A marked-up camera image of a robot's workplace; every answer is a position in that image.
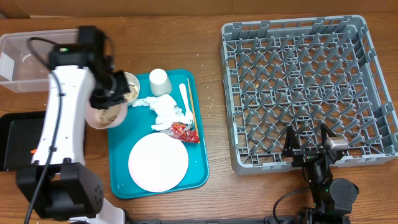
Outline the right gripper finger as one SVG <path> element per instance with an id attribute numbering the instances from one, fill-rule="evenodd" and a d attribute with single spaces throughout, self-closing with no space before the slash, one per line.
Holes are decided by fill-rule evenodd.
<path id="1" fill-rule="evenodd" d="M 285 144 L 282 150 L 283 157 L 294 157 L 294 149 L 300 149 L 300 143 L 295 135 L 293 127 L 287 126 Z"/>
<path id="2" fill-rule="evenodd" d="M 330 149 L 331 146 L 329 143 L 326 143 L 328 138 L 333 138 L 336 134 L 325 124 L 322 123 L 320 126 L 321 137 L 322 137 L 322 147 L 324 149 Z"/>

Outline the white bowl with food scraps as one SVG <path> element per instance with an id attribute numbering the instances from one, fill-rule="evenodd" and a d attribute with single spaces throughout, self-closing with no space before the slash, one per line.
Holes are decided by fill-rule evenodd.
<path id="1" fill-rule="evenodd" d="M 124 72 L 126 80 L 129 85 L 130 92 L 124 94 L 124 99 L 127 105 L 132 105 L 139 97 L 140 83 L 137 77 L 129 72 Z"/>

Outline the pink bowl with food scraps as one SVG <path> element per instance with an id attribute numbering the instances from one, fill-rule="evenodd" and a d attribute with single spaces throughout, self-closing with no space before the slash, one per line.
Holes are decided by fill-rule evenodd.
<path id="1" fill-rule="evenodd" d="M 109 129 L 119 126 L 127 116 L 127 105 L 118 104 L 108 109 L 95 109 L 86 104 L 86 122 L 95 129 Z"/>

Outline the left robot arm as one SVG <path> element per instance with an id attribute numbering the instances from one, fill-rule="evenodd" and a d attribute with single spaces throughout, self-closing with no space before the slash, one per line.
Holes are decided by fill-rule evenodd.
<path id="1" fill-rule="evenodd" d="M 81 26 L 74 44 L 54 43 L 44 126 L 31 165 L 16 183 L 29 201 L 28 215 L 72 223 L 131 223 L 129 213 L 105 199 L 102 180 L 85 165 L 86 108 L 123 105 L 129 85 L 105 54 L 108 36 Z"/>

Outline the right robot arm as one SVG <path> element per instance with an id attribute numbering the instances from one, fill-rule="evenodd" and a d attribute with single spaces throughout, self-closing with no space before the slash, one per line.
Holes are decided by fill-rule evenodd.
<path id="1" fill-rule="evenodd" d="M 337 136 L 325 124 L 320 126 L 322 143 L 316 150 L 301 149 L 292 126 L 287 127 L 282 156 L 291 157 L 292 167 L 300 167 L 308 187 L 289 192 L 276 201 L 273 216 L 277 223 L 276 207 L 286 197 L 311 191 L 313 207 L 304 207 L 291 223 L 349 223 L 349 214 L 359 194 L 359 188 L 348 179 L 333 177 L 330 166 L 340 160 L 348 149 L 345 138 Z"/>

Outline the grey dishwasher rack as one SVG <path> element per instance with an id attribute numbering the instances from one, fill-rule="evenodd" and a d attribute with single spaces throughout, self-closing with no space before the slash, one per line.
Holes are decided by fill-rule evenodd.
<path id="1" fill-rule="evenodd" d="M 362 16 L 227 23 L 220 66 L 235 173 L 290 171 L 288 126 L 302 149 L 321 146 L 323 124 L 343 137 L 338 167 L 397 157 L 397 114 Z"/>

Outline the white plastic cup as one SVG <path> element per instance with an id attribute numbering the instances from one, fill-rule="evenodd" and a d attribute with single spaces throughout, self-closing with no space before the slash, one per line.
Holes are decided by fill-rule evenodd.
<path id="1" fill-rule="evenodd" d="M 149 74 L 150 90 L 154 96 L 162 96 L 170 94 L 172 91 L 172 84 L 166 71 L 161 68 L 156 68 Z"/>

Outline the crumpled white napkin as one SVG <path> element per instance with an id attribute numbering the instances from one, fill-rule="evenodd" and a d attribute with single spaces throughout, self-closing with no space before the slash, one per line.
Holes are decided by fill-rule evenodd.
<path id="1" fill-rule="evenodd" d="M 178 107 L 176 101 L 168 94 L 138 99 L 131 106 L 148 106 L 156 113 L 155 124 L 151 126 L 155 131 L 168 129 L 174 123 L 191 124 L 191 121 L 183 114 L 182 109 Z"/>

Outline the white plastic fork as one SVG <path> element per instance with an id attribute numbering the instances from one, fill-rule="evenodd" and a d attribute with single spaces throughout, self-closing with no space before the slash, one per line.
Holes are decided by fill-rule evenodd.
<path id="1" fill-rule="evenodd" d="M 190 125 L 194 125 L 193 113 L 190 110 L 190 107 L 188 104 L 187 88 L 184 83 L 179 84 L 179 90 L 180 90 L 180 94 L 182 96 L 182 100 L 183 100 L 183 103 L 185 106 L 185 117 L 189 120 Z"/>

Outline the wooden chopstick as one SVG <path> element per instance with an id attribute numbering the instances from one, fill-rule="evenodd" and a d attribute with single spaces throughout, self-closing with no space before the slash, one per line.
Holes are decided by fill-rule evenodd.
<path id="1" fill-rule="evenodd" d="M 196 133 L 198 135 L 198 143 L 197 144 L 200 144 L 200 135 L 199 135 L 199 132 L 198 132 L 197 120 L 196 120 L 196 116 L 195 116 L 195 107 L 194 107 L 194 103 L 193 103 L 192 89 L 190 87 L 189 78 L 187 79 L 187 84 L 188 84 L 188 92 L 189 92 L 189 97 L 190 97 L 190 103 L 191 103 L 191 107 L 192 107 L 193 123 L 195 125 L 195 131 L 196 131 Z"/>

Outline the teal serving tray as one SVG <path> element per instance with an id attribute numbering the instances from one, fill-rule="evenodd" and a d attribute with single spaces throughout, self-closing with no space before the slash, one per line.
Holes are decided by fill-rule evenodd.
<path id="1" fill-rule="evenodd" d="M 169 190 L 170 192 L 175 192 L 201 187 L 208 180 L 210 171 L 194 76 L 191 72 L 184 69 L 167 70 L 166 73 L 172 84 L 170 95 L 181 109 L 185 107 L 178 86 L 184 83 L 188 89 L 187 79 L 189 78 L 200 135 L 200 144 L 188 142 L 184 144 L 188 152 L 189 165 L 181 183 Z M 125 120 L 119 126 L 108 130 L 111 188 L 113 194 L 121 199 L 153 195 L 152 192 L 141 189 L 132 180 L 128 169 L 128 160 L 131 149 L 136 142 L 154 132 L 151 126 L 155 123 L 156 117 L 156 113 L 150 110 L 148 106 L 138 106 L 135 108 L 129 106 Z"/>

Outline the red snack wrapper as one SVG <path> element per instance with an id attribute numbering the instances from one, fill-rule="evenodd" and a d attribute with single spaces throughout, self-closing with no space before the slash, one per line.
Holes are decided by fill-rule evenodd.
<path id="1" fill-rule="evenodd" d="M 175 122 L 171 127 L 161 130 L 161 132 L 179 141 L 195 144 L 200 143 L 200 138 L 195 127 L 190 124 Z"/>

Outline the pink round plate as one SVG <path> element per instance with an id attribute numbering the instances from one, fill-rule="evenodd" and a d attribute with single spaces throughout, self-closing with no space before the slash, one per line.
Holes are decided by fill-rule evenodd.
<path id="1" fill-rule="evenodd" d="M 164 133 L 151 133 L 131 149 L 128 169 L 132 180 L 148 192 L 165 192 L 185 177 L 189 165 L 184 144 Z"/>

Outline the clear plastic bin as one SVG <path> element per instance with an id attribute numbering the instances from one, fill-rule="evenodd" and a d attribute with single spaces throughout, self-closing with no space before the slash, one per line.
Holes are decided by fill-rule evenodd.
<path id="1" fill-rule="evenodd" d="M 1 86 L 13 92 L 92 91 L 105 80 L 106 36 L 95 26 L 20 32 L 1 36 Z"/>

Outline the black plastic bin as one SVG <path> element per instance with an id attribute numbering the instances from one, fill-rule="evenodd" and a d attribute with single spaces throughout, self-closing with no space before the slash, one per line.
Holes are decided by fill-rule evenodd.
<path id="1" fill-rule="evenodd" d="M 1 117 L 1 171 L 30 166 L 44 118 L 44 111 L 8 113 Z"/>

